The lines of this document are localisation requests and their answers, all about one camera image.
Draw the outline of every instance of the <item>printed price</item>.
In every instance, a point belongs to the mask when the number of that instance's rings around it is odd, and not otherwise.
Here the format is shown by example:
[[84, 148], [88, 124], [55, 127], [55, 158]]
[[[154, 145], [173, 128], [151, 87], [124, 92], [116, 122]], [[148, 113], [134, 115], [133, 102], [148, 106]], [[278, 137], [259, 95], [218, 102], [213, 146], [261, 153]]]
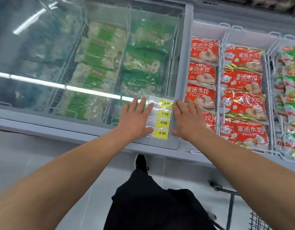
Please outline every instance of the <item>printed price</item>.
[[161, 108], [172, 110], [172, 105], [173, 105], [173, 101], [163, 100], [163, 99], [159, 101], [159, 107]]
[[155, 126], [165, 128], [165, 129], [169, 129], [170, 120], [157, 119]]
[[160, 139], [168, 139], [169, 132], [164, 130], [157, 130], [154, 131], [154, 137], [160, 138]]
[[171, 112], [166, 110], [159, 110], [157, 111], [157, 117], [170, 119], [171, 118]]

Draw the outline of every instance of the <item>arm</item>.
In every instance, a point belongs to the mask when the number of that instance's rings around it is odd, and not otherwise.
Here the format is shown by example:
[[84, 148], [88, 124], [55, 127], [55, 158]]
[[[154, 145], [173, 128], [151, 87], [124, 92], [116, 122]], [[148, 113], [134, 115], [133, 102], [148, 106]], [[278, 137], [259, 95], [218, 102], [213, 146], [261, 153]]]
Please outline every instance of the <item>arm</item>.
[[54, 159], [2, 193], [0, 229], [54, 230], [115, 154], [153, 132], [145, 127], [153, 105], [142, 113], [146, 99], [136, 108], [137, 101], [124, 106], [118, 127], [110, 133]]
[[245, 202], [274, 230], [295, 230], [295, 172], [206, 128], [197, 104], [181, 100], [173, 106], [177, 129], [226, 177]]

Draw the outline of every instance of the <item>hand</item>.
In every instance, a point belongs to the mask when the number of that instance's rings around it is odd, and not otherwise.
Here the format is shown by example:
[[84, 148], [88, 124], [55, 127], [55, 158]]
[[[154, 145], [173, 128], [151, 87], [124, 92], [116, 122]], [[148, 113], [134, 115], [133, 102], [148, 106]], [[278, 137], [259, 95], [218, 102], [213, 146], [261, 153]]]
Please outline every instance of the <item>hand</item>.
[[173, 104], [173, 113], [176, 118], [176, 129], [171, 132], [178, 137], [191, 142], [196, 140], [199, 134], [204, 134], [202, 131], [206, 128], [206, 121], [198, 104], [193, 103], [190, 99], [187, 100], [189, 111], [186, 104], [180, 99]]
[[123, 113], [117, 128], [123, 132], [123, 136], [129, 137], [131, 141], [154, 131], [152, 127], [145, 126], [148, 116], [153, 109], [153, 103], [151, 103], [142, 112], [146, 100], [145, 97], [142, 98], [136, 108], [138, 98], [135, 97], [130, 105], [126, 103], [123, 106]]

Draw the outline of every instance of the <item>forearm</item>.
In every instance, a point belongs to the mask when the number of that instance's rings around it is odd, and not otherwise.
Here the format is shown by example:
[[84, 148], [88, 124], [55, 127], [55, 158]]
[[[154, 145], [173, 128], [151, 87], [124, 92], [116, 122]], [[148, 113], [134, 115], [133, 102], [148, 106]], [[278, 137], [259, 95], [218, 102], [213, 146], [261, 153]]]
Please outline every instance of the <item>forearm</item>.
[[54, 159], [10, 187], [0, 196], [0, 229], [55, 229], [130, 141], [115, 129]]
[[294, 172], [208, 130], [191, 143], [274, 230], [295, 229]]

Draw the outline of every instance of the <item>shopping cart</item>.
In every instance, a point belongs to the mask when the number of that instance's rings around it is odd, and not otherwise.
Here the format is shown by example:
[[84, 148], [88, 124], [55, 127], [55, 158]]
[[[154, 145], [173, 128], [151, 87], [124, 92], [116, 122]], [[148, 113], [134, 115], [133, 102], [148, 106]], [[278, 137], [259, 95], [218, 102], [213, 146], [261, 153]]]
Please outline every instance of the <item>shopping cart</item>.
[[[221, 227], [217, 222], [217, 217], [209, 213], [209, 216], [211, 220], [214, 223], [214, 226], [218, 228], [219, 230], [230, 230], [231, 228], [231, 221], [232, 221], [232, 213], [233, 213], [233, 205], [234, 205], [234, 198], [235, 196], [240, 196], [236, 191], [228, 190], [222, 188], [221, 185], [210, 182], [210, 186], [215, 190], [215, 191], [222, 191], [225, 193], [229, 193], [231, 195], [230, 197], [230, 205], [229, 205], [229, 212], [227, 216], [227, 222], [226, 222], [226, 228]], [[250, 217], [251, 222], [249, 230], [272, 230], [254, 211], [251, 212], [251, 217]]]

